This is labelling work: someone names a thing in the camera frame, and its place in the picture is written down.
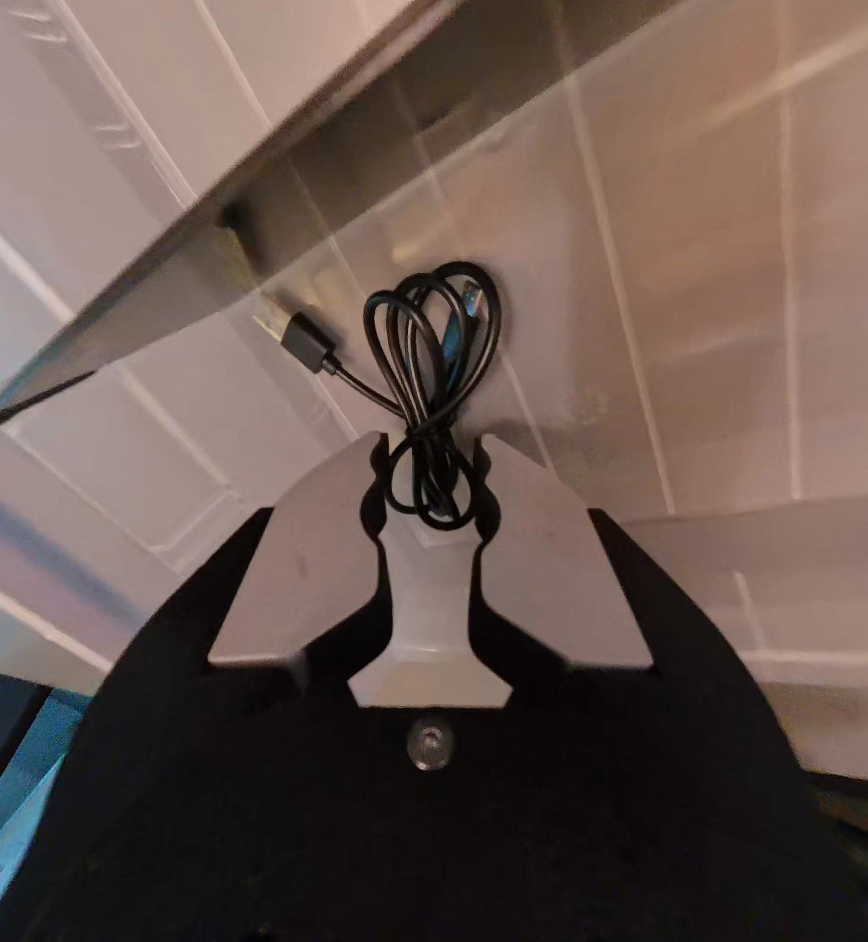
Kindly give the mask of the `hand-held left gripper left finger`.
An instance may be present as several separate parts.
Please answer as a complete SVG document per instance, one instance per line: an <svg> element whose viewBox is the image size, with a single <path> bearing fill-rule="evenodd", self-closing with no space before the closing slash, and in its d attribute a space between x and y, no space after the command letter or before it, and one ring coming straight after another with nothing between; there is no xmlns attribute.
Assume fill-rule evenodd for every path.
<svg viewBox="0 0 868 942"><path fill-rule="evenodd" d="M376 482L363 435L316 466L275 503L208 660L217 668L291 663L369 602L379 583L376 542L361 506Z"/></svg>

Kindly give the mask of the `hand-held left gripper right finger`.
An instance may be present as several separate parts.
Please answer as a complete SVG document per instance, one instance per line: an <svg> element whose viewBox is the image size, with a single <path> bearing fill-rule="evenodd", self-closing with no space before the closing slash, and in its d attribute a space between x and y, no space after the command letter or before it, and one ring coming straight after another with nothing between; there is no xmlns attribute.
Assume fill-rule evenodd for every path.
<svg viewBox="0 0 868 942"><path fill-rule="evenodd" d="M493 434L475 444L469 640L491 672L645 671L653 656L581 498Z"/></svg>

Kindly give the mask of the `clear plastic storage bin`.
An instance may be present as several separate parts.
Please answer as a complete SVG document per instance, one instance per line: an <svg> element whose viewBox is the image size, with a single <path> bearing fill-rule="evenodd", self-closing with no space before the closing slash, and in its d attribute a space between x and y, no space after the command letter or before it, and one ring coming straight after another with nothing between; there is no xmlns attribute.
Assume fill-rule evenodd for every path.
<svg viewBox="0 0 868 942"><path fill-rule="evenodd" d="M467 407L868 779L868 2L0 2L0 608L95 689L258 507L399 423L369 294L502 294Z"/></svg>

